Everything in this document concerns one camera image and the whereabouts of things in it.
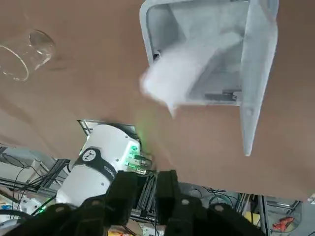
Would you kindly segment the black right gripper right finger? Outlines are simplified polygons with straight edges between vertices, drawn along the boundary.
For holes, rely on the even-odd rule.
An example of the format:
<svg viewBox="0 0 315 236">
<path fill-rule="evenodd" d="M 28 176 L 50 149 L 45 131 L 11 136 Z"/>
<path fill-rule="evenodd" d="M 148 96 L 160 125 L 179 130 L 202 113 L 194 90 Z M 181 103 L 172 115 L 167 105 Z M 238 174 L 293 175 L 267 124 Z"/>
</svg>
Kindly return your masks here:
<svg viewBox="0 0 315 236">
<path fill-rule="evenodd" d="M 156 183 L 156 216 L 165 236 L 263 236 L 264 233 L 224 203 L 208 208 L 181 193 L 175 170 L 161 171 Z"/>
</svg>

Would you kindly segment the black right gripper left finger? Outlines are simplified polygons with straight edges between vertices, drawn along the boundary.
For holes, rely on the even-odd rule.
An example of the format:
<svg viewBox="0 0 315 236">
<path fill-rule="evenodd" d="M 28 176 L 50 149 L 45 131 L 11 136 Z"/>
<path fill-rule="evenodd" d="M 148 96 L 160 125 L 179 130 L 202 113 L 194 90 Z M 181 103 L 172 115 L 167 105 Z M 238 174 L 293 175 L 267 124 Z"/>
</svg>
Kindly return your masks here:
<svg viewBox="0 0 315 236">
<path fill-rule="evenodd" d="M 137 176 L 119 171 L 106 194 L 74 207 L 49 206 L 7 232 L 9 236 L 106 236 L 112 226 L 127 224 L 136 199 Z"/>
</svg>

